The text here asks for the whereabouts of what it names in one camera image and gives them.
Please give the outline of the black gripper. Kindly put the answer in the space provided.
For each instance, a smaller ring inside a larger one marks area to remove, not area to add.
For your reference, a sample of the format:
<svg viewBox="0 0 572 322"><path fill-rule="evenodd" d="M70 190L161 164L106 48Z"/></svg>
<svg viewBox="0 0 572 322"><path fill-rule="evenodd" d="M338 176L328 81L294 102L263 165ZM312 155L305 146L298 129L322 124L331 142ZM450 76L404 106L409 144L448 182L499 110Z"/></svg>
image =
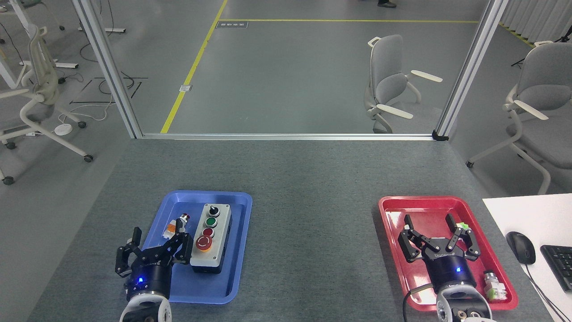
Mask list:
<svg viewBox="0 0 572 322"><path fill-rule="evenodd" d="M170 286L172 280L172 265L182 263L187 265L192 253L193 239L190 233L186 233L184 222L176 221L175 234L167 240L163 246L150 248L150 264L145 264L138 258L142 258L142 251L139 248L142 231L135 227L133 236L125 246L120 246L116 251L115 273L120 277L126 277L125 284L127 297L139 294L153 293L160 296L170 296ZM131 254L135 254L137 259L133 261L131 267L128 263Z"/></svg>
<svg viewBox="0 0 572 322"><path fill-rule="evenodd" d="M408 263L413 263L422 249L422 259L435 293L451 285L467 284L476 287L477 283L466 261L476 261L481 255L472 228L463 222L457 223L452 214L448 213L446 223L453 234L450 241L430 240L413 228L409 214L405 215L404 222L403 230L398 236L404 257ZM459 239L463 240L465 251L456 246ZM432 243L439 247L439 250L431 249L429 246L432 246Z"/></svg>

